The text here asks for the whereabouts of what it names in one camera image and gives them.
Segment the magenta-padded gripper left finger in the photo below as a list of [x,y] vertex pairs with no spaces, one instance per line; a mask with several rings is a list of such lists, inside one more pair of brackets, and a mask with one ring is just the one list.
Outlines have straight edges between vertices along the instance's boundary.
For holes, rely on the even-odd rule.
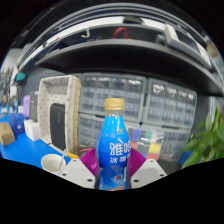
[[96,149],[92,148],[80,159],[71,159],[59,176],[81,187],[94,189],[98,176]]

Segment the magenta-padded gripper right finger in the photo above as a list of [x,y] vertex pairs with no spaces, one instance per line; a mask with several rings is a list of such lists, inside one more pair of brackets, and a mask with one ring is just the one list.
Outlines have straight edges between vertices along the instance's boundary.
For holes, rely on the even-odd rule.
[[132,189],[146,186],[166,176],[154,159],[146,159],[137,150],[131,149],[128,159],[128,176]]

